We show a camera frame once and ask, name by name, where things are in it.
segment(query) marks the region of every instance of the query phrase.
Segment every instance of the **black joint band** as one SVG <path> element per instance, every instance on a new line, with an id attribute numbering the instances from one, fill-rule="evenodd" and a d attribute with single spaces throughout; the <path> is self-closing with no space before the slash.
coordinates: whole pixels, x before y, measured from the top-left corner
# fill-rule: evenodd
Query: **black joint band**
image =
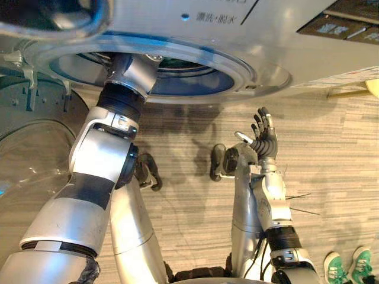
<path id="1" fill-rule="evenodd" d="M 72 173 L 69 183 L 55 196 L 88 201 L 106 210 L 114 182 L 85 173 Z"/>
<path id="2" fill-rule="evenodd" d="M 31 250 L 31 249 L 34 249 L 37 246 L 37 244 L 38 244 L 38 241 L 30 241 L 28 243 L 23 244 L 21 246 L 21 249 Z M 72 251 L 74 253 L 84 254 L 86 256 L 93 257 L 93 258 L 97 257 L 96 251 L 94 251 L 93 249 L 89 247 L 82 246 L 80 244 L 62 242 L 62 244 L 60 245 L 60 250 Z"/>
<path id="3" fill-rule="evenodd" d="M 108 83 L 101 91 L 96 106 L 138 122 L 143 104 L 144 99 L 138 93 L 133 92 L 128 87 Z"/>
<path id="4" fill-rule="evenodd" d="M 223 167 L 228 175 L 233 175 L 237 169 L 239 153 L 234 147 L 229 148 L 225 152 Z"/>
<path id="5" fill-rule="evenodd" d="M 292 226 L 268 229 L 266 236 L 271 251 L 302 247 L 295 228 Z"/>
<path id="6" fill-rule="evenodd" d="M 131 181 L 134 175 L 134 170 L 136 169 L 137 158 L 138 147 L 131 143 L 123 168 L 120 173 L 120 177 L 118 178 L 118 181 L 114 187 L 115 189 L 119 189 L 120 187 L 128 184 Z"/>

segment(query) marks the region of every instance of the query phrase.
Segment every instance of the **cable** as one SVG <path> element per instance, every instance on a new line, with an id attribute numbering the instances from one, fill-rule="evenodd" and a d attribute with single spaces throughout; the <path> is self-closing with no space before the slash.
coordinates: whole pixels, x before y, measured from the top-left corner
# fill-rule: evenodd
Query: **cable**
<path id="1" fill-rule="evenodd" d="M 268 241 L 266 240 L 265 248 L 263 249 L 263 253 L 262 253 L 261 269 L 259 271 L 259 275 L 260 275 L 259 280 L 263 280 L 264 278 L 264 275 L 262 274 L 262 269 L 263 269 L 263 259 L 266 253 L 267 245 L 268 245 Z"/>
<path id="2" fill-rule="evenodd" d="M 256 247 L 254 249 L 255 255 L 254 255 L 253 263 L 250 265 L 250 267 L 248 268 L 248 270 L 245 272 L 245 274 L 243 275 L 243 278 L 246 278 L 246 275 L 248 275 L 249 271 L 253 267 L 253 265 L 255 263 L 255 260 L 258 257 L 259 251 L 261 250 L 261 245 L 262 245 L 263 239 L 264 239 L 264 237 L 263 237 L 263 235 L 261 235 L 261 237 L 260 237 L 260 239 L 258 241 L 258 244 L 256 245 Z"/>
<path id="3" fill-rule="evenodd" d="M 266 273 L 266 270 L 267 270 L 267 268 L 270 266 L 270 264 L 271 264 L 271 261 L 269 261 L 267 264 L 266 264 L 266 266 L 265 266 L 265 268 L 264 268 L 264 270 L 263 270 L 263 272 L 262 272 L 262 279 L 261 280 L 263 280 L 263 278 L 265 277 L 265 273 Z"/>
<path id="4" fill-rule="evenodd" d="M 297 195 L 297 196 L 286 196 L 286 200 L 294 199 L 294 198 L 301 198 L 301 197 L 305 197 L 305 196 L 308 196 L 308 195 L 311 195 L 311 194 L 312 193 L 306 193 L 306 194 Z"/>
<path id="5" fill-rule="evenodd" d="M 296 208 L 293 208 L 293 207 L 290 207 L 290 209 L 291 210 L 295 210 L 295 211 L 300 211 L 300 212 L 304 212 L 304 213 L 309 213 L 309 214 L 321 216 L 321 214 L 319 214 L 319 213 L 310 212 L 310 211 L 306 211 L 306 210 L 302 210 L 302 209 L 296 209 Z"/>

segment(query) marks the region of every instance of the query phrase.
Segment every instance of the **green sneaker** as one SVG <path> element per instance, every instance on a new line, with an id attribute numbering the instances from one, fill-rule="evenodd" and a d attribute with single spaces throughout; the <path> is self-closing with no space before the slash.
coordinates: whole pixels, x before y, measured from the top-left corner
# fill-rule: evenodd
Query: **green sneaker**
<path id="1" fill-rule="evenodd" d="M 348 283 L 348 275 L 343 270 L 342 259 L 338 253 L 329 253 L 324 260 L 325 280 L 328 284 Z"/>
<path id="2" fill-rule="evenodd" d="M 354 284 L 364 284 L 363 278 L 372 272 L 370 265 L 371 252 L 368 247 L 358 247 L 353 254 L 353 263 L 349 269 L 349 278 Z"/>

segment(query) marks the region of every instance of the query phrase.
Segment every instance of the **robot fingers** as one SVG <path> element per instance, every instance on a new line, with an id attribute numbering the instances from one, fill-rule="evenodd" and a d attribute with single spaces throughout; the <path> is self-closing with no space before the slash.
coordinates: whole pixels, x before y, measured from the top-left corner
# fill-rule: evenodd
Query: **robot fingers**
<path id="1" fill-rule="evenodd" d="M 264 130 L 263 123 L 262 123 L 261 119 L 256 114 L 254 115 L 254 119 L 258 125 L 259 132 L 262 134 L 265 130 Z"/>
<path id="2" fill-rule="evenodd" d="M 272 117 L 271 117 L 271 114 L 268 112 L 268 109 L 264 106 L 261 108 L 261 112 L 267 120 L 267 127 L 269 129 L 274 129 L 274 123 L 272 122 Z"/>
<path id="3" fill-rule="evenodd" d="M 253 132 L 255 134 L 255 139 L 258 140 L 259 139 L 259 135 L 261 135 L 261 134 L 260 134 L 258 128 L 255 126 L 254 123 L 251 124 L 251 129 L 253 129 Z"/>
<path id="4" fill-rule="evenodd" d="M 247 136 L 246 134 L 240 132 L 240 131 L 236 131 L 235 132 L 235 136 L 241 140 L 242 142 L 245 142 L 247 143 L 248 145 L 251 145 L 254 143 L 254 140 L 251 139 L 249 136 Z"/>
<path id="5" fill-rule="evenodd" d="M 267 129 L 267 119 L 266 119 L 266 114 L 263 112 L 263 108 L 258 108 L 258 113 L 261 116 L 262 124 L 264 130 Z"/>

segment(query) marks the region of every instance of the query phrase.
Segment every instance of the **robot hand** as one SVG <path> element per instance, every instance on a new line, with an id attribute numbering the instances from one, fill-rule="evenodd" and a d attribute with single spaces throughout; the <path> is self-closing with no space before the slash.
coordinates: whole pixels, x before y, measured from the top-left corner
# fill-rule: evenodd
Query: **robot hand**
<path id="1" fill-rule="evenodd" d="M 250 147 L 256 151 L 258 160 L 266 158 L 275 159 L 278 153 L 278 139 L 272 123 L 271 114 L 265 107 L 259 108 L 258 114 L 254 115 L 258 127 L 254 123 L 251 125 L 255 134 L 255 140 L 239 131 L 235 132 L 235 136 L 248 143 Z"/>

